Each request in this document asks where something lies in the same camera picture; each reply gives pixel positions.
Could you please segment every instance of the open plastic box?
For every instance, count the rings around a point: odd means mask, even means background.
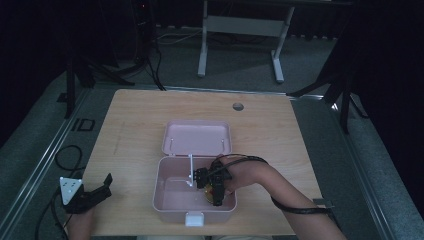
[[[190,186],[190,174],[192,169],[209,169],[217,155],[231,153],[229,125],[223,121],[170,121],[162,151],[168,156],[159,162],[153,197],[161,220],[186,226],[227,221],[237,206],[236,194],[226,196],[222,206],[213,206],[196,182]]]

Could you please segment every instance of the person's right arm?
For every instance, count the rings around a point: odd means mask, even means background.
[[[222,158],[223,164],[236,158]],[[316,208],[317,206],[290,184],[275,168],[257,162],[241,162],[228,168],[233,176],[226,182],[226,193],[254,183],[262,185],[279,203],[292,208]],[[293,214],[284,212],[290,226],[299,239],[346,239],[336,224],[325,214]]]

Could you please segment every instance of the gray floor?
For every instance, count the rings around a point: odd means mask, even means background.
[[[196,31],[175,30],[178,33]],[[225,40],[219,36],[212,37],[221,42]],[[277,93],[295,91],[314,82],[335,44],[327,40],[288,39],[281,57],[286,81],[278,84],[274,81],[270,60],[270,50],[276,46],[275,39],[242,45],[211,41],[204,78],[197,77],[200,39],[194,37],[172,43],[174,40],[162,38],[159,45],[162,52],[159,76],[168,89],[185,87]],[[154,52],[152,62],[153,65],[158,63],[158,55]],[[154,88],[147,72],[143,70],[126,78],[136,83],[134,88]],[[1,230],[7,230],[8,238],[33,237],[41,210],[51,198],[58,177],[68,174],[59,170],[54,163],[50,166],[50,162],[44,162],[45,175],[34,185],[36,191],[27,191],[26,181],[40,160],[48,159],[49,154],[55,153],[57,148],[75,144],[83,150],[81,164],[85,165],[88,161],[113,93],[122,87],[100,77],[97,80],[94,89],[78,89],[83,104],[75,112],[73,120],[69,121],[63,119],[65,105],[56,102],[58,95],[65,91],[64,76],[53,81],[21,127],[0,150],[0,184],[3,188],[0,216],[3,220],[14,220],[7,213],[10,209],[19,209],[15,216],[17,221],[10,221],[13,222],[10,228],[7,228],[9,221],[2,220]],[[325,90],[326,86],[311,94],[322,95]],[[411,206],[411,200],[397,173],[393,171],[384,145],[369,120],[361,119],[355,112],[351,112],[350,135],[346,136],[338,127],[337,112],[322,101],[303,98],[293,100],[292,103],[323,196],[335,205],[334,213],[348,238],[418,239],[424,236],[422,219]],[[72,130],[76,119],[95,120],[94,130]],[[56,139],[61,140],[52,142],[58,132]],[[60,156],[61,161],[71,165],[78,158],[77,152],[72,149]],[[19,193],[28,193],[25,198],[27,201],[13,205]],[[40,239],[61,239],[50,215],[48,212],[41,224]]]

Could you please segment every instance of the pink box lid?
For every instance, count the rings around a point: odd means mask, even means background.
[[[224,121],[171,120],[162,151],[171,156],[217,156],[231,153],[230,126]]]

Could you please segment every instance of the wooden table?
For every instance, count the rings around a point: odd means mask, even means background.
[[[244,106],[233,109],[234,103]],[[233,153],[260,156],[309,198],[321,198],[290,100],[283,95],[118,90],[84,174],[86,190],[112,173],[112,196],[96,207],[94,235],[290,235],[293,230],[259,185],[237,190],[225,223],[185,227],[162,222],[152,199],[168,121],[230,125]]]

